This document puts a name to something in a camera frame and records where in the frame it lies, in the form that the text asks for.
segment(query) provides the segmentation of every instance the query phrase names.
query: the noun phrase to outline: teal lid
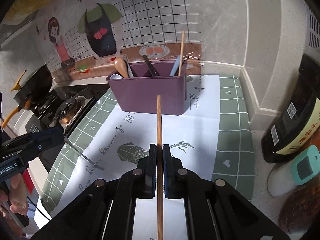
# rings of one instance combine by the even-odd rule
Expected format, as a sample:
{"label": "teal lid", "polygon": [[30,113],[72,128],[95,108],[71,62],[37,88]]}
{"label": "teal lid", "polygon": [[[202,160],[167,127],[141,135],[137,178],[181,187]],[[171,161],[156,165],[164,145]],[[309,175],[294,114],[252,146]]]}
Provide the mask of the teal lid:
{"label": "teal lid", "polygon": [[320,153],[315,145],[297,155],[292,162],[292,177],[296,184],[302,185],[320,172]]}

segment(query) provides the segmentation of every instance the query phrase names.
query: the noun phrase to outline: yellow label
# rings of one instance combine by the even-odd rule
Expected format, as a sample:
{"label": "yellow label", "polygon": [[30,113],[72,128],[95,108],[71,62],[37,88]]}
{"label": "yellow label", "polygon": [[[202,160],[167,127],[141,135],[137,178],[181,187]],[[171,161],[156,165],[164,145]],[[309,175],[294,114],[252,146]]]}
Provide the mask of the yellow label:
{"label": "yellow label", "polygon": [[315,107],[313,108],[312,114],[309,118],[309,121],[299,133],[299,135],[286,147],[282,148],[279,151],[276,151],[278,154],[291,154],[297,151],[302,145],[308,141],[309,137],[318,129],[320,125],[320,100],[316,99]]}

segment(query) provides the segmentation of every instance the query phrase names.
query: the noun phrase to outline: green shirt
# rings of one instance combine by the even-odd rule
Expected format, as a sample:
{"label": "green shirt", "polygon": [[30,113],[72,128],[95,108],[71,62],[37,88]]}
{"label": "green shirt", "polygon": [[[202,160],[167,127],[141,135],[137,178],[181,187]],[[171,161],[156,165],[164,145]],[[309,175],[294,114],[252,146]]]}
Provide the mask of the green shirt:
{"label": "green shirt", "polygon": [[[121,18],[121,13],[118,11],[118,9],[110,4],[110,3],[103,3],[101,5],[106,13],[106,15],[109,18],[109,21],[111,23],[116,22],[117,20],[119,20]],[[84,14],[81,16],[80,20],[79,20],[79,26],[78,26],[78,32],[79,33],[85,33],[84,31]],[[87,19],[88,22],[93,22],[95,20],[98,20],[99,18],[102,17],[102,11],[99,5],[96,6],[96,8],[94,8],[91,11],[87,11]]]}

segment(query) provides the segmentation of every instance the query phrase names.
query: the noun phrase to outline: cartoon boy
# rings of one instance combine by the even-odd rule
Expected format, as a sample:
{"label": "cartoon boy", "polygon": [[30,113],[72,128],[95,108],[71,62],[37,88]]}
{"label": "cartoon boy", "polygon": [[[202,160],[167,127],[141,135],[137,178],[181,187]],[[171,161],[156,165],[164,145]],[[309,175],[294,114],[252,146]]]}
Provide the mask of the cartoon boy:
{"label": "cartoon boy", "polygon": [[121,13],[110,3],[95,3],[93,0],[78,0],[86,5],[86,11],[79,20],[78,32],[88,38],[96,58],[120,55],[122,42]]}

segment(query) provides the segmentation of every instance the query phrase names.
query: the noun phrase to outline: barcode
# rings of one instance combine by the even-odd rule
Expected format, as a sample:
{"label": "barcode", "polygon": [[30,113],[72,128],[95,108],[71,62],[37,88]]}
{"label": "barcode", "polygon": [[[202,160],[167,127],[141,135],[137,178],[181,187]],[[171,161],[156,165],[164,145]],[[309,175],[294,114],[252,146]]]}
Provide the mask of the barcode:
{"label": "barcode", "polygon": [[290,105],[289,105],[289,107],[287,109],[287,112],[289,114],[290,119],[292,119],[292,117],[296,114],[297,109],[294,107],[292,102],[290,103]]}
{"label": "barcode", "polygon": [[271,128],[271,136],[273,139],[273,144],[276,145],[279,142],[279,138],[278,138],[278,134],[275,126]]}

